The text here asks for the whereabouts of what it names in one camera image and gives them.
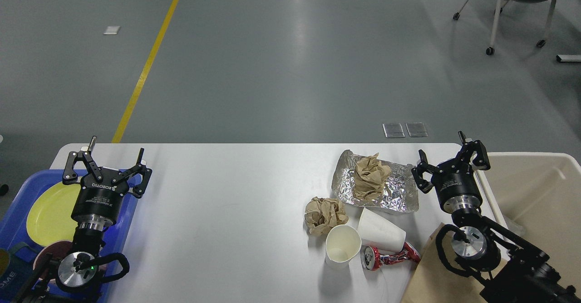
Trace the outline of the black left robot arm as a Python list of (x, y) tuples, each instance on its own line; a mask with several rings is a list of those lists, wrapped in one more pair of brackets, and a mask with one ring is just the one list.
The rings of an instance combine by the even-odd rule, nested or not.
[(62, 258), (47, 253), (20, 286), (13, 303), (72, 303), (74, 299), (49, 293), (49, 283), (67, 293), (82, 293), (85, 302), (95, 303), (103, 284), (116, 282), (129, 272), (124, 254), (104, 254), (104, 235), (118, 223), (125, 197), (142, 198), (152, 169), (143, 160), (140, 148), (134, 166), (125, 170), (96, 164), (92, 153), (96, 137), (79, 151), (71, 151), (62, 174), (64, 186), (79, 185), (71, 219), (76, 227), (71, 247)]

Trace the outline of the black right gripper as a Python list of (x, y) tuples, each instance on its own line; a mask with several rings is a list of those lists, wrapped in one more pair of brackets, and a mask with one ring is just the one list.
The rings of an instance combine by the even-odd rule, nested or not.
[[(419, 163), (412, 168), (413, 179), (423, 193), (429, 193), (434, 187), (440, 208), (447, 213), (460, 209), (478, 209), (482, 196), (474, 178), (474, 171), (490, 170), (490, 160), (483, 142), (469, 140), (462, 131), (458, 131), (462, 148), (457, 152), (454, 161), (448, 160), (430, 165), (427, 154), (419, 150)], [(423, 177), (424, 173), (432, 175), (431, 181)]]

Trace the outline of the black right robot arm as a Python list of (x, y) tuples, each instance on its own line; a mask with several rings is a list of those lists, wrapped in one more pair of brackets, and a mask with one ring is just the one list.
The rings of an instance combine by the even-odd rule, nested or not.
[(434, 189), (441, 210), (450, 214), (436, 235), (438, 259), (446, 270), (474, 278), (488, 303), (578, 303), (574, 286), (559, 285), (560, 274), (548, 264), (549, 255), (481, 213), (483, 202), (475, 171), (490, 169), (483, 142), (458, 132), (461, 149), (450, 160), (431, 165), (419, 150), (411, 169), (423, 193)]

